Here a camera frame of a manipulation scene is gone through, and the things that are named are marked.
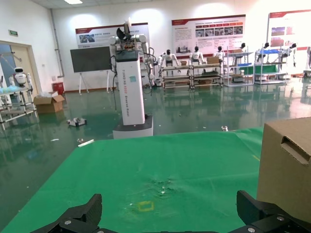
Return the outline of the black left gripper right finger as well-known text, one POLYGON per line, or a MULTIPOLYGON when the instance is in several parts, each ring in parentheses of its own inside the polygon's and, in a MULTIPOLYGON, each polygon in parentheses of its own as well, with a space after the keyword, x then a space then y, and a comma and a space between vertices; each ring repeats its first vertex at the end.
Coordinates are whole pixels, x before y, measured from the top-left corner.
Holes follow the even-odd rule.
POLYGON ((311 224, 295 218, 273 203, 258 201, 246 191, 236 195, 237 213, 244 226, 234 233, 309 233, 311 224))

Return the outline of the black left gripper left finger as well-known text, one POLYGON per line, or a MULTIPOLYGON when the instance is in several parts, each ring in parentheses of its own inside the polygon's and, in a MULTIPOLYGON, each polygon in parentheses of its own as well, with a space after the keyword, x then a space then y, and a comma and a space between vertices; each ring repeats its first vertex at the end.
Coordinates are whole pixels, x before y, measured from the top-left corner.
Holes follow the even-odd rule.
POLYGON ((94 194, 83 205, 68 208, 56 221, 36 230, 37 233, 96 233, 102 216, 102 196, 94 194))

